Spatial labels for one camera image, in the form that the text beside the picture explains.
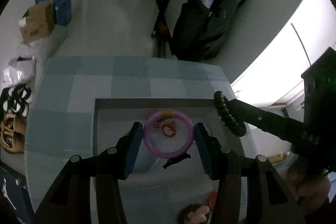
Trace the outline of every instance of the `black and white cloth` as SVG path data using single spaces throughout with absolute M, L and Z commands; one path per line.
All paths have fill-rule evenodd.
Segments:
M 18 85 L 8 90 L 7 100 L 3 103 L 5 113 L 14 113 L 26 118 L 29 104 L 32 101 L 32 90 L 27 85 Z

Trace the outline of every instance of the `light blue checkered tablecloth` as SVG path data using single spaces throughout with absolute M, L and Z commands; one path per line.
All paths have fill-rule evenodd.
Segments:
M 234 98 L 219 66 L 134 56 L 47 61 L 29 110 L 25 164 L 34 210 L 72 155 L 92 156 L 96 98 Z

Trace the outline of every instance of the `cardboard box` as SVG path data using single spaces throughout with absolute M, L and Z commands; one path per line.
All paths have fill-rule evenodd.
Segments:
M 19 20 L 19 26 L 24 43 L 48 37 L 55 27 L 53 2 L 30 7 Z
M 50 0 L 35 0 L 35 4 Z M 66 27 L 71 21 L 71 0 L 53 0 L 56 24 Z

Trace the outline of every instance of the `screw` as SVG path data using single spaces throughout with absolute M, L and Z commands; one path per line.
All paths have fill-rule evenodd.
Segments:
M 115 147 L 110 147 L 107 150 L 107 153 L 110 154 L 110 155 L 113 155 L 113 154 L 117 153 L 117 149 Z
M 264 156 L 264 155 L 258 155 L 257 159 L 261 162 L 265 162 L 267 160 L 266 156 Z
M 70 160 L 71 160 L 71 162 L 75 163 L 75 162 L 78 162 L 80 160 L 80 157 L 78 155 L 75 155 L 75 156 L 72 156 Z
M 304 140 L 305 139 L 307 139 L 307 132 L 305 132 L 305 131 L 302 131 L 302 136 L 301 136 L 301 138 L 303 138 Z
M 222 147 L 220 151 L 224 154 L 229 154 L 231 152 L 231 150 L 228 147 Z

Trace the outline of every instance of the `black textured grip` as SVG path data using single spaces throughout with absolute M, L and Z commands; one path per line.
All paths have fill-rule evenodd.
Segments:
M 228 99 L 223 95 L 223 92 L 216 91 L 214 94 L 215 108 L 222 121 L 229 130 L 238 137 L 243 137 L 246 134 L 246 127 L 243 121 L 239 121 L 233 117 L 228 110 L 226 103 Z

